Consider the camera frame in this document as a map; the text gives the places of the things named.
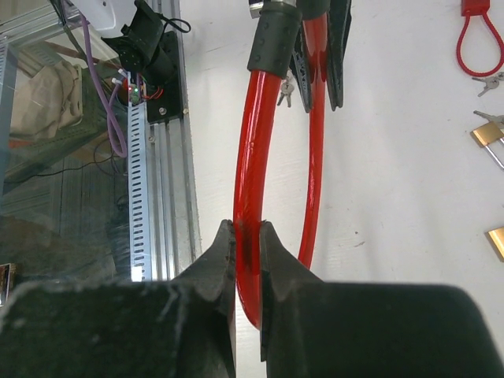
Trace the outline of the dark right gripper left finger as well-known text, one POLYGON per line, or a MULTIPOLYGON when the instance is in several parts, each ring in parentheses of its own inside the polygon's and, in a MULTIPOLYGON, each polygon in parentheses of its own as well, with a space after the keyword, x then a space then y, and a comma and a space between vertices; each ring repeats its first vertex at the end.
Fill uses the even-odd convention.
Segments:
POLYGON ((4 377, 233 377, 235 232, 169 281, 32 282, 1 311, 4 377))

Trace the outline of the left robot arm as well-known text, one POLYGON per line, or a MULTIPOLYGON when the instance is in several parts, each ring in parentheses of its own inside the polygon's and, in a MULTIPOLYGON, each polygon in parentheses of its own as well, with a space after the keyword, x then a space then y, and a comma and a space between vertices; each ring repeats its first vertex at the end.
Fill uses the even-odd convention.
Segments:
MULTIPOLYGON (((165 26, 170 20, 145 1, 76 1, 102 40, 118 53, 129 72, 141 73, 156 86, 168 83, 175 64, 166 47, 165 26)), ((309 38, 302 24, 325 17, 322 35, 328 43, 325 72, 332 109, 343 106, 343 60, 351 25, 349 1, 251 1, 258 19, 247 68, 285 78, 291 70, 302 86, 305 111, 313 107, 310 87, 314 71, 309 67, 309 38)))

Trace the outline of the red thin-cable padlock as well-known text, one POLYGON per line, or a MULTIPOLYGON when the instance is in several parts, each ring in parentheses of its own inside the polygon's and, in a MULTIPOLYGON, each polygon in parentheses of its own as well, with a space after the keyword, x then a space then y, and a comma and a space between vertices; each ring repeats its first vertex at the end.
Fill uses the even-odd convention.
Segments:
POLYGON ((455 44, 455 60, 464 74, 493 76, 503 67, 501 28, 491 19, 493 1, 459 2, 461 30, 455 44))

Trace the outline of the thick red cable lock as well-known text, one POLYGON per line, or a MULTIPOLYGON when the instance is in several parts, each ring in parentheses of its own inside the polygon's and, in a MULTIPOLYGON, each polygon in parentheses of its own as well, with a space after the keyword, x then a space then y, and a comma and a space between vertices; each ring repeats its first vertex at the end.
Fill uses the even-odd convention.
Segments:
POLYGON ((260 228, 265 175, 280 85, 287 77, 297 36, 307 49, 309 86, 309 172, 299 261, 312 265, 321 203, 325 90, 328 62, 328 1, 268 1, 261 9, 247 68, 250 71, 235 174, 233 224, 236 280, 249 322, 261 324, 260 228))

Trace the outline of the silver keys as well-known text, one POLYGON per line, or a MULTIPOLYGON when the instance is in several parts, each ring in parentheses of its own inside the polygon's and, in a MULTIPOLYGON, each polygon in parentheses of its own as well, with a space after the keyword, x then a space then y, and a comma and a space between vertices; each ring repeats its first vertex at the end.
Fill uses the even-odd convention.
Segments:
POLYGON ((472 80, 484 84, 482 91, 477 95, 480 98, 489 91, 492 91, 499 87, 500 83, 503 82, 503 72, 498 72, 493 76, 473 77, 472 80))

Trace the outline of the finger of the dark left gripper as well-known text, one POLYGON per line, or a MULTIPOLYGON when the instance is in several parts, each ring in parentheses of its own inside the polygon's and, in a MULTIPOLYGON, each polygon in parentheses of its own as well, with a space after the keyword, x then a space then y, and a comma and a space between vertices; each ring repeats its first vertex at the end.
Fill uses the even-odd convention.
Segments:
POLYGON ((332 111, 343 107, 343 62, 351 25, 351 0, 331 0, 328 11, 328 95, 332 111))
POLYGON ((303 27, 300 26, 292 51, 289 69, 298 85, 298 91, 306 113, 310 113, 313 106, 308 57, 305 33, 303 27))

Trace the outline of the small brass long-shackle padlock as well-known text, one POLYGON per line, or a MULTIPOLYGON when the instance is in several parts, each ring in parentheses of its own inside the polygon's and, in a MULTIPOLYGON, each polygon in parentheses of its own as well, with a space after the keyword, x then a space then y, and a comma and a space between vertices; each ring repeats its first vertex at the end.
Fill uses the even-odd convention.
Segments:
POLYGON ((491 144, 503 143, 503 115, 495 116, 478 110, 474 110, 473 113, 484 118, 487 122, 471 131, 472 138, 480 148, 487 151, 496 165, 503 170, 503 161, 491 149, 491 144))

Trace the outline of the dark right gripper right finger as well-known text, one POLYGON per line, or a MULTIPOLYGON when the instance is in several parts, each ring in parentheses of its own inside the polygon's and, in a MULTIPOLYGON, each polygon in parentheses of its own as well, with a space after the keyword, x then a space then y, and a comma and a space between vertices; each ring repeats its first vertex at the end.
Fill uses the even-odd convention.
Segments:
POLYGON ((469 295, 432 284, 325 282, 261 224, 261 359, 270 377, 500 377, 469 295))

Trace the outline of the medium brass padlock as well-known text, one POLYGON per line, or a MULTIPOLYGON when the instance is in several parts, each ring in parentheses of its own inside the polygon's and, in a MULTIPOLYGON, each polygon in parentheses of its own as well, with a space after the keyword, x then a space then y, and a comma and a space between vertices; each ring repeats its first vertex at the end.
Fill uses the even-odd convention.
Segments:
POLYGON ((504 227, 495 228, 484 233, 487 241, 491 244, 492 250, 500 260, 504 261, 504 227))

